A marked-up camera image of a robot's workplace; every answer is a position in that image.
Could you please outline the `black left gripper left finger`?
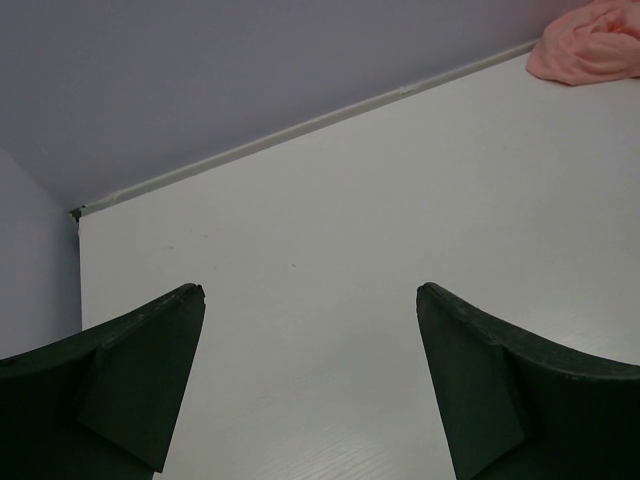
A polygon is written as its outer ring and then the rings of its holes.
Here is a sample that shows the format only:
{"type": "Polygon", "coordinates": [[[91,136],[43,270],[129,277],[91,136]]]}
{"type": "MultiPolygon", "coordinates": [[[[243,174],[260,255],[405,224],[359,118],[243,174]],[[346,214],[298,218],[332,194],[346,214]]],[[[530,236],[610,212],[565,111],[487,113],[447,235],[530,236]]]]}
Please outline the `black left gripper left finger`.
{"type": "Polygon", "coordinates": [[[1,362],[4,479],[151,479],[163,471],[205,316],[185,284],[1,362]]]}

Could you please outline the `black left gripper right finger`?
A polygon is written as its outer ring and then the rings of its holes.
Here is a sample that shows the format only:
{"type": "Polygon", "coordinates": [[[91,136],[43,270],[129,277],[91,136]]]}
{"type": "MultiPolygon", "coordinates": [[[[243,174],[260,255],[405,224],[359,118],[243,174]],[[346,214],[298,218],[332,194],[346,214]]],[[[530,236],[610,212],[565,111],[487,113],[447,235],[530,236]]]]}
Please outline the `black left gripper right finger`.
{"type": "Polygon", "coordinates": [[[560,345],[435,283],[419,330],[458,479],[636,479],[639,368],[560,345]]]}

